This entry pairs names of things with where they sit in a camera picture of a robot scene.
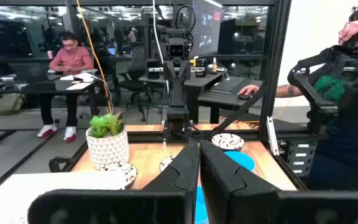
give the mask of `small bowl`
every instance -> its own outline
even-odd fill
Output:
[[[160,162],[160,172],[164,171],[165,168],[175,159],[175,156],[168,156]]]
[[[107,166],[106,171],[122,170],[125,176],[125,189],[131,189],[137,177],[137,169],[128,162],[113,162]]]
[[[245,141],[236,134],[222,133],[216,134],[212,137],[212,143],[220,147],[224,152],[240,151],[245,144]]]
[[[255,169],[254,160],[247,154],[242,152],[225,152],[225,154],[241,166],[245,167],[247,170],[253,171]]]
[[[195,224],[208,224],[203,188],[197,186]]]

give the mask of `wooden tabletop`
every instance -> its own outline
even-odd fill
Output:
[[[197,124],[200,130],[211,130],[218,124]],[[127,125],[127,131],[162,131],[161,125]],[[232,124],[226,129],[249,129],[247,124]],[[129,162],[136,166],[138,175],[132,189],[142,189],[160,173],[160,162],[168,156],[176,156],[185,144],[136,143],[129,144]],[[296,190],[291,180],[281,170],[273,157],[259,141],[245,143],[241,149],[255,161],[254,173],[282,190]],[[86,151],[72,172],[96,170]]]

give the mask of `bottle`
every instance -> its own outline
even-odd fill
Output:
[[[48,50],[48,58],[53,59],[53,52],[51,50]]]
[[[212,72],[216,72],[216,57],[214,57],[214,60],[212,62]]]

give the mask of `office chair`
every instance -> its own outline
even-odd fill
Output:
[[[152,108],[158,108],[158,113],[161,114],[161,108],[157,105],[152,105],[150,89],[142,81],[139,81],[139,78],[145,75],[146,69],[146,57],[144,52],[144,44],[136,45],[133,49],[132,63],[128,68],[126,73],[118,73],[124,77],[124,81],[118,83],[119,88],[125,88],[129,91],[133,91],[131,95],[131,102],[126,104],[126,111],[129,111],[133,108],[139,108],[139,112],[142,113],[142,122],[146,121],[144,110],[142,105],[141,93],[145,93],[148,98],[147,106]]]

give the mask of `white sneaker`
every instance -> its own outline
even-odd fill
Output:
[[[54,124],[51,125],[44,125],[40,132],[38,133],[37,137],[38,138],[47,138],[49,137],[51,134],[56,133],[57,132],[57,128]]]
[[[66,127],[65,138],[63,138],[66,143],[73,142],[76,138],[76,128],[75,127]]]

